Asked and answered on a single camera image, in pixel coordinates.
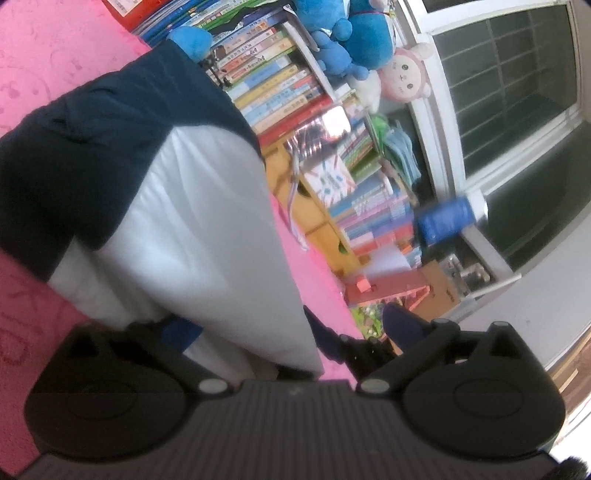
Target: window frame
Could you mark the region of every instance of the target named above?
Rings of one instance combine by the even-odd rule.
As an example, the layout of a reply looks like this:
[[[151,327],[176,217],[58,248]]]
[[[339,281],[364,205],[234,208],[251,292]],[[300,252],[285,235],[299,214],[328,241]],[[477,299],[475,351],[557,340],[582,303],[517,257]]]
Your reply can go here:
[[[539,160],[581,124],[579,25],[571,0],[475,0],[431,13],[427,12],[423,0],[398,0],[395,29],[399,35],[399,46],[406,47],[420,42],[435,46],[435,35],[455,28],[501,15],[559,5],[565,5],[569,12],[577,74],[577,102],[469,178],[466,177],[451,91],[436,47],[435,54],[424,62],[433,92],[427,99],[412,102],[410,108],[423,142],[436,198],[443,200],[477,188],[482,189],[485,195],[492,193]]]

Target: pink rug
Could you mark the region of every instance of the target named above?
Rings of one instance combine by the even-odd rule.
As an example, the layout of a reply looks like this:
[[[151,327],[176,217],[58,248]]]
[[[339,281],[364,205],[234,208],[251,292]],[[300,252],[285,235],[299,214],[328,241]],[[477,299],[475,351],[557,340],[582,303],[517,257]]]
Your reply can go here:
[[[33,109],[148,51],[100,0],[9,0],[0,6],[0,136]],[[339,333],[360,337],[323,257],[304,252],[275,199],[275,220],[302,301]],[[0,467],[16,473],[37,451],[22,417],[26,396],[70,329],[72,305],[0,252]],[[323,358],[324,378],[352,381]]]

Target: dark blue fabric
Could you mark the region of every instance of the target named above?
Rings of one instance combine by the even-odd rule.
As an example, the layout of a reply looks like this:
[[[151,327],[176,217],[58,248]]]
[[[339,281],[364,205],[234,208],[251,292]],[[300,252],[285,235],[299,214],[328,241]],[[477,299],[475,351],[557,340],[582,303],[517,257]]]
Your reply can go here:
[[[203,328],[199,325],[195,325],[178,315],[171,315],[165,320],[160,339],[177,352],[182,353],[199,338],[202,332]]]
[[[0,248],[47,280],[73,236],[102,247],[171,130],[201,125],[260,153],[228,95],[170,40],[35,110],[0,138],[0,177],[18,187],[0,192]],[[39,221],[27,236],[25,226]]]
[[[431,330],[429,322],[396,303],[388,303],[382,313],[384,332],[402,351],[423,340]]]

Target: white paper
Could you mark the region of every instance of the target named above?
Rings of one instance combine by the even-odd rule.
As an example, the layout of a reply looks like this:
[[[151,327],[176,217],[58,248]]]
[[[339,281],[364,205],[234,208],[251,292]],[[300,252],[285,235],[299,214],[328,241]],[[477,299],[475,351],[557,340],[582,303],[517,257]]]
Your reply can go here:
[[[107,0],[124,17],[137,7],[142,0]]]
[[[368,280],[371,280],[410,269],[406,257],[396,245],[384,245],[374,250],[371,253],[371,262],[355,273],[355,275],[352,275],[352,278],[348,278],[348,280],[351,281],[359,275],[365,275]]]

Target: blue stuffed toy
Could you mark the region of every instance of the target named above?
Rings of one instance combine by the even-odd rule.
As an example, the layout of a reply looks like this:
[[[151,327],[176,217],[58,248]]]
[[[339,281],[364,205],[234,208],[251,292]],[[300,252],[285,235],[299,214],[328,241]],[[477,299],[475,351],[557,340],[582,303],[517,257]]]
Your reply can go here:
[[[295,0],[295,13],[308,32],[330,30],[333,38],[345,41],[353,31],[343,0]]]
[[[202,61],[212,48],[213,37],[210,32],[197,27],[178,27],[168,36],[193,61]]]
[[[357,80],[367,79],[369,70],[355,65],[341,44],[331,40],[326,33],[320,31],[312,32],[312,38],[320,49],[320,51],[314,52],[314,57],[327,75],[338,78],[352,75]]]
[[[388,0],[351,0],[353,32],[341,41],[351,59],[369,70],[379,70],[394,55],[395,37]]]

